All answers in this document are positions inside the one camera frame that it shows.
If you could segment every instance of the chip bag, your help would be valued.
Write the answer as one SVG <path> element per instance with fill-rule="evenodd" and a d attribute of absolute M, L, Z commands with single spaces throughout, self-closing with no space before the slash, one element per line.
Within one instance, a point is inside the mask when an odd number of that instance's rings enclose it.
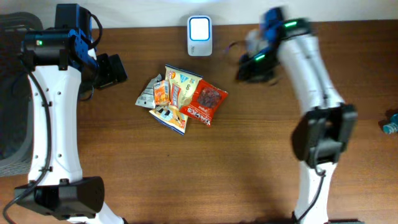
<path fill-rule="evenodd" d="M 170 82 L 170 107 L 179 110 L 192 100 L 201 76 L 166 65 L 166 78 Z"/>
<path fill-rule="evenodd" d="M 156 76 L 156 78 L 153 78 L 149 84 L 147 85 L 147 88 L 139 95 L 136 105 L 137 106 L 143 106 L 146 108 L 151 108 L 155 109 L 155 96 L 154 96 L 154 85 L 157 82 L 162 81 L 162 75 L 159 74 Z"/>
<path fill-rule="evenodd" d="M 174 131 L 184 135 L 187 127 L 188 116 L 180 113 L 175 108 L 166 106 L 156 106 L 155 109 L 149 111 L 156 120 L 173 129 Z"/>
<path fill-rule="evenodd" d="M 154 95 L 156 105 L 168 105 L 169 99 L 169 81 L 160 81 L 154 85 Z"/>
<path fill-rule="evenodd" d="M 189 105 L 183 106 L 180 112 L 191 118 L 199 119 L 210 127 L 214 113 L 227 96 L 227 92 L 200 80 L 192 101 Z"/>

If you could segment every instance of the small plastic bottle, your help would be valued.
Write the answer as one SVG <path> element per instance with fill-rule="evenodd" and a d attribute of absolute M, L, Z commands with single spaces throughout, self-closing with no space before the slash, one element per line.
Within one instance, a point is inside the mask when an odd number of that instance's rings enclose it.
<path fill-rule="evenodd" d="M 394 114 L 391 119 L 391 123 L 383 126 L 383 131 L 386 134 L 392 134 L 398 132 L 398 114 Z"/>

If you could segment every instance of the cable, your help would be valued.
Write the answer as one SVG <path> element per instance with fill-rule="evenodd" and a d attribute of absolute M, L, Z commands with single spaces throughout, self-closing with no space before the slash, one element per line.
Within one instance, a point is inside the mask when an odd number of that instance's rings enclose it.
<path fill-rule="evenodd" d="M 234 61 L 233 59 L 231 59 L 231 57 L 228 56 L 228 55 L 229 55 L 229 51 L 230 51 L 234 46 L 243 46 L 243 47 L 244 47 L 245 44 L 246 44 L 246 41 L 245 41 L 245 40 L 238 40 L 238 41 L 234 41 L 234 42 L 230 43 L 230 44 L 228 45 L 228 47 L 224 49 L 224 51 L 223 51 L 223 53 L 224 53 L 224 54 L 223 54 L 223 57 L 227 60 L 227 62 L 228 62 L 230 65 L 239 65 L 239 61 Z"/>
<path fill-rule="evenodd" d="M 95 47 L 100 43 L 100 40 L 101 40 L 101 38 L 102 38 L 102 32 L 103 32 L 102 25 L 101 25 L 101 23 L 100 23 L 100 20 L 97 18 L 97 16 L 94 15 L 94 14 L 91 14 L 91 13 L 90 13 L 90 16 L 95 20 L 95 22 L 96 22 L 97 25 L 98 25 L 99 36 L 98 36 L 98 39 L 96 39 L 96 40 L 88 47 L 88 50 L 91 50 L 91 49 L 95 48 Z"/>
<path fill-rule="evenodd" d="M 92 100 L 93 99 L 93 97 L 94 97 L 94 86 L 91 86 L 91 93 L 90 93 L 90 96 L 89 97 L 87 97 L 87 98 L 85 98 L 85 99 L 79 99 L 79 101 L 90 101 L 90 100 Z"/>
<path fill-rule="evenodd" d="M 38 186 L 38 184 L 43 180 L 43 178 L 45 177 L 47 171 L 49 171 L 50 168 L 50 161 L 51 161 L 51 146 L 52 146 L 52 138 L 51 138 L 51 119 L 50 119 L 50 109 L 49 109 L 49 103 L 47 102 L 47 99 L 44 95 L 43 89 L 40 87 L 36 77 L 34 77 L 34 75 L 32 74 L 31 71 L 28 71 L 28 76 L 30 77 L 30 79 L 33 81 L 33 83 L 35 84 L 35 86 L 37 87 L 40 96 L 42 98 L 43 101 L 43 107 L 45 110 L 45 118 L 46 118 L 46 125 L 47 125 L 47 155 L 45 158 L 45 165 L 44 168 L 41 169 L 40 171 L 42 172 L 39 176 L 39 178 L 33 182 L 30 183 L 30 186 L 23 191 L 23 193 L 21 193 L 20 195 L 16 196 L 13 200 L 11 200 L 3 209 L 2 211 L 2 215 L 4 217 L 4 219 L 9 223 L 9 224 L 16 224 L 16 222 L 14 222 L 9 215 L 7 214 L 7 210 L 14 205 L 15 203 L 21 201 L 23 198 L 25 198 L 26 196 L 28 196 L 29 194 L 31 194 L 34 189 Z"/>
<path fill-rule="evenodd" d="M 312 165 L 315 168 L 315 173 L 317 174 L 317 176 L 321 177 L 321 180 L 319 181 L 319 185 L 318 185 L 318 189 L 317 192 L 315 193 L 314 198 L 311 201 L 310 206 L 308 206 L 308 208 L 306 209 L 306 211 L 300 216 L 300 218 L 298 218 L 296 220 L 297 223 L 300 223 L 300 221 L 308 214 L 308 212 L 310 212 L 310 210 L 312 209 L 312 207 L 314 207 L 314 205 L 316 204 L 319 195 L 321 194 L 321 190 L 322 190 L 322 185 L 323 185 L 323 181 L 325 180 L 326 177 L 326 171 L 322 170 L 319 171 L 318 167 L 317 167 L 317 161 L 318 161 L 318 153 L 319 153 L 319 149 L 316 148 L 314 155 L 313 155 L 313 161 L 312 161 Z"/>

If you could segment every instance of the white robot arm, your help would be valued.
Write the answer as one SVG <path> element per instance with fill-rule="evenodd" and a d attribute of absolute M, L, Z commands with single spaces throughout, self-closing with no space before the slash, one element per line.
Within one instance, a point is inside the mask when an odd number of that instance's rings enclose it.
<path fill-rule="evenodd" d="M 255 31 L 246 37 L 248 53 L 240 60 L 238 78 L 268 80 L 266 76 L 273 75 L 277 62 L 286 69 L 303 116 L 292 135 L 294 153 L 300 160 L 300 195 L 293 222 L 328 223 L 331 177 L 346 149 L 357 112 L 352 105 L 345 105 L 335 90 L 308 21 L 285 21 L 282 9 L 274 8 L 264 15 L 261 28 L 261 39 L 256 39 Z M 253 46 L 264 42 L 264 49 L 253 51 Z"/>
<path fill-rule="evenodd" d="M 100 28 L 91 38 L 91 18 Z M 17 203 L 42 215 L 71 223 L 126 224 L 104 202 L 100 177 L 83 177 L 77 149 L 79 95 L 127 80 L 118 55 L 95 54 L 102 26 L 77 4 L 58 4 L 55 27 L 29 31 L 22 43 L 34 108 L 34 145 L 28 185 L 15 189 Z"/>

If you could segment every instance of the wooden table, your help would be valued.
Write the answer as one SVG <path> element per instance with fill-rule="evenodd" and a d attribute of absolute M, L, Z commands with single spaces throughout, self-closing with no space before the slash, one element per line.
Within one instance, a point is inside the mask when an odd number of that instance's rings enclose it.
<path fill-rule="evenodd" d="M 275 86 L 236 83 L 223 56 L 257 25 L 215 26 L 211 57 L 187 54 L 185 27 L 106 29 L 99 53 L 119 54 L 129 81 L 79 103 L 78 146 L 84 176 L 100 175 L 106 202 L 130 223 L 238 223 L 287 218 L 299 194 L 299 162 L 290 134 L 299 105 L 282 68 Z M 398 220 L 398 135 L 379 123 L 398 109 L 398 22 L 315 23 L 336 88 L 359 120 L 334 174 L 328 214 L 366 223 Z M 231 58 L 238 57 L 232 52 Z M 229 92 L 213 126 L 190 119 L 181 136 L 135 101 L 169 63 Z M 26 176 L 0 178 L 0 206 Z M 55 223 L 14 206 L 18 223 Z"/>

